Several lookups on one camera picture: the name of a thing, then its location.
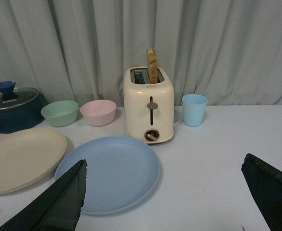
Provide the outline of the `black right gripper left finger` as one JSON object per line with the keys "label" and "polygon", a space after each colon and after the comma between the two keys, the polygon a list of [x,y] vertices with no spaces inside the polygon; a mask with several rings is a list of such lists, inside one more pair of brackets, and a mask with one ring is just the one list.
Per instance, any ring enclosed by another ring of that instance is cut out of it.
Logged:
{"label": "black right gripper left finger", "polygon": [[79,160],[0,231],[74,231],[84,205],[87,163]]}

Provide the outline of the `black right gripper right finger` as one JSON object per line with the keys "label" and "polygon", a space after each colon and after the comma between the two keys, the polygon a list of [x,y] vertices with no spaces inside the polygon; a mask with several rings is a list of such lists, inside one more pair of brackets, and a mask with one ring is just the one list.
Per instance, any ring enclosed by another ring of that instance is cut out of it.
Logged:
{"label": "black right gripper right finger", "polygon": [[282,231],[282,171],[253,154],[245,156],[241,171],[269,229]]}

